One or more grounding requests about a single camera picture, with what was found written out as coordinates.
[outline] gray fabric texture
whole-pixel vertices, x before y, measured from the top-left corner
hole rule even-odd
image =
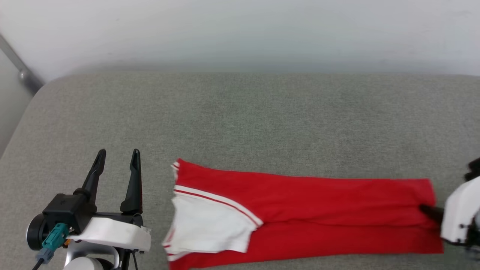
[[[118,211],[134,148],[142,155],[152,249],[140,270],[167,269],[177,158],[225,170],[348,178],[430,178],[438,205],[480,156],[480,78],[405,74],[108,73],[56,80],[33,98],[0,160],[0,264],[31,269],[25,229],[56,193],[79,187],[107,150],[96,204]],[[41,269],[62,269],[64,250]],[[222,270],[478,269],[444,255],[345,255]]]

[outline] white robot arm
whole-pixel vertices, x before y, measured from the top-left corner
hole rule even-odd
[[[447,199],[445,209],[420,206],[420,209],[442,226],[441,238],[467,251],[480,247],[480,159],[472,161],[465,174],[466,182]]]
[[[142,219],[142,174],[140,151],[135,149],[130,163],[130,181],[119,213],[99,213],[95,198],[98,179],[103,172],[107,152],[102,149],[81,188],[72,195],[57,194],[49,205],[30,222],[27,243],[39,250],[37,270],[47,264],[59,247],[67,249],[64,270],[128,270],[130,255],[150,250],[150,230]],[[113,262],[87,255],[110,254]]]

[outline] teal cable connector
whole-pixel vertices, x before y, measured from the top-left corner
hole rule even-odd
[[[69,234],[68,225],[65,223],[57,223],[53,230],[48,234],[42,243],[42,249],[36,255],[37,261],[43,259],[43,264],[48,264],[53,258],[53,253],[57,248],[61,247],[67,240]]]

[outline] black cable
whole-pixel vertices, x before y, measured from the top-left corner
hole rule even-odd
[[[135,257],[135,252],[132,252],[132,255],[133,255],[133,263],[135,264],[135,270],[138,270],[137,258]]]
[[[38,260],[38,262],[36,262],[35,266],[33,266],[32,270],[37,270],[40,265],[42,265],[43,263],[43,258],[41,258],[40,260]]]

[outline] red track pants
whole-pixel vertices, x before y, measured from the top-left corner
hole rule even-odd
[[[328,179],[174,165],[171,270],[338,254],[442,253],[428,179]]]

